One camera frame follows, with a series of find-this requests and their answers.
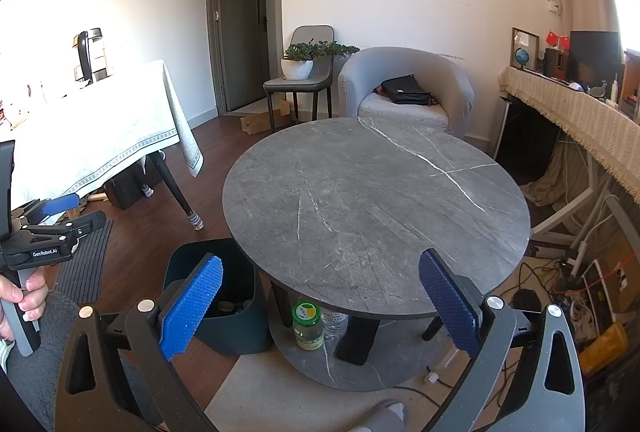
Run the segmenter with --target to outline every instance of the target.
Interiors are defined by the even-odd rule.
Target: gray marble tabletop
[[[520,189],[480,150],[370,118],[305,123],[258,142],[231,168],[223,209],[236,242],[276,282],[388,320],[435,314],[418,279],[425,249],[489,293],[530,232]]]

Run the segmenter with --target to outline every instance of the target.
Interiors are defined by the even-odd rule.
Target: human hand
[[[0,298],[14,304],[24,311],[22,317],[26,322],[38,320],[44,313],[46,306],[45,298],[49,293],[49,288],[44,279],[44,268],[37,268],[36,271],[27,278],[26,288],[30,293],[24,296],[22,290],[12,284],[7,278],[0,275]],[[2,307],[0,307],[0,338],[13,341],[14,333],[11,332],[9,323],[4,318]]]

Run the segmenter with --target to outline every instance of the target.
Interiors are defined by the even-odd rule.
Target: teal trash bin
[[[266,351],[271,345],[271,334],[264,290],[255,266],[232,238],[180,246],[169,260],[164,289],[176,280],[187,278],[207,253],[222,261],[222,286],[198,326],[196,337],[214,351],[229,356]],[[246,301],[250,301],[245,304],[247,307],[242,307]],[[224,315],[220,302],[232,303],[242,309]]]

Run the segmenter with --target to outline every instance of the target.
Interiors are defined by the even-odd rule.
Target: computer monitor
[[[606,31],[571,31],[566,79],[581,85],[602,86],[607,82],[607,97],[618,75],[622,81],[620,34]]]

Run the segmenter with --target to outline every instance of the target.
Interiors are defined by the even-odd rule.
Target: cardboard box
[[[622,267],[618,266],[633,251],[627,238],[621,235],[606,258],[600,262],[602,273],[605,275],[617,270],[616,274],[605,280],[614,313],[625,313],[638,306],[636,301],[640,299],[640,264],[633,258]]]
[[[281,99],[279,103],[274,105],[273,119],[275,121],[276,128],[290,125],[291,116],[288,101]],[[259,114],[252,114],[251,116],[240,118],[240,123],[242,125],[242,130],[249,135],[271,130],[269,112],[261,112]]]

